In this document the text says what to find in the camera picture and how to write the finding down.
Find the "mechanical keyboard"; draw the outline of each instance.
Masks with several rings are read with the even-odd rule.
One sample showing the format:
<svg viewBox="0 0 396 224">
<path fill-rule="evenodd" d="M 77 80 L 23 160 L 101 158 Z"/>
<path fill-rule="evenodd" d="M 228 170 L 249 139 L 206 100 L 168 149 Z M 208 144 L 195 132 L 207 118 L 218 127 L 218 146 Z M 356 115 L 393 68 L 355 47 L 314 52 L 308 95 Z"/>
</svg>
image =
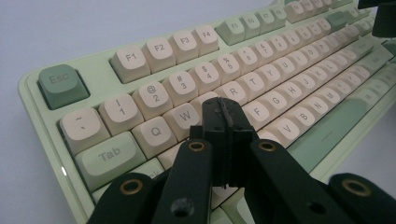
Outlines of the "mechanical keyboard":
<svg viewBox="0 0 396 224">
<path fill-rule="evenodd" d="M 351 0 L 275 1 L 40 68 L 19 91 L 78 223 L 115 177 L 172 167 L 217 96 L 325 181 L 396 102 L 396 64 L 373 25 Z M 243 189 L 213 188 L 211 205 L 211 223 L 253 222 Z"/>
</svg>

